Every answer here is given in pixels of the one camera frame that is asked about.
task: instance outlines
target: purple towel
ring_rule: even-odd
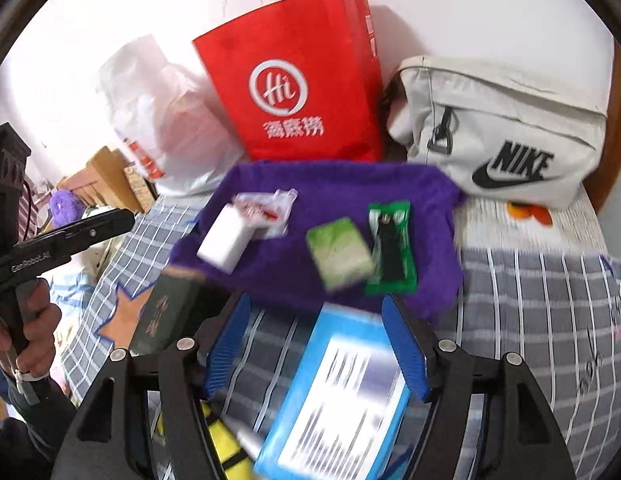
[[[220,211],[239,192],[296,189],[288,234],[248,244],[232,274],[201,261],[196,252]],[[364,285],[328,295],[306,246],[311,227],[350,217],[373,246],[368,224],[371,203],[409,200],[411,247],[417,292],[405,296],[421,317],[452,307],[462,284],[462,269],[453,245],[453,207],[462,191],[437,168],[418,164],[359,162],[256,162],[236,166],[198,216],[193,231],[174,246],[170,261],[203,271],[228,288],[246,291],[256,300],[319,312],[325,301],[379,312],[381,296],[364,296]]]

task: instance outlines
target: hand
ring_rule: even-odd
[[[39,280],[39,285],[26,300],[26,308],[37,317],[24,325],[24,335],[30,343],[18,355],[17,367],[21,372],[30,372],[35,377],[41,377],[48,373],[55,359],[53,332],[62,319],[62,311],[50,302],[46,280]],[[10,345],[10,336],[0,323],[0,365],[12,377],[10,364],[6,358],[6,351]]]

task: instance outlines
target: green soap bar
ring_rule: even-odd
[[[371,251],[350,218],[313,227],[306,233],[306,243],[327,292],[373,275]]]

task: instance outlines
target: white nike bag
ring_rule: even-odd
[[[587,96],[495,62],[412,57],[387,99],[409,162],[471,195],[566,207],[602,154],[606,114]]]

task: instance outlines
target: black gripper frame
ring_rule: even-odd
[[[159,390],[164,432],[176,480],[224,480],[200,409],[203,363],[238,304],[233,294],[193,342],[159,354],[131,357],[123,349],[104,364],[73,421],[52,480],[157,480],[146,394]],[[556,480],[575,478],[555,418],[526,363],[443,345],[430,325],[408,315],[394,298],[418,343],[431,388],[427,424],[415,438],[405,480],[452,480],[462,449],[471,394],[485,394],[484,417],[471,478]]]
[[[150,426],[149,391],[159,390],[164,433],[175,478],[225,480],[202,415],[200,363],[213,348],[241,293],[212,312],[189,344],[132,357],[117,349],[98,373],[57,457],[52,480],[157,480]]]
[[[571,456],[537,380],[519,354],[500,360],[474,356],[413,317],[393,296],[419,346],[431,388],[427,423],[405,480],[452,479],[462,450],[471,394],[484,394],[482,426],[470,478],[574,479]]]

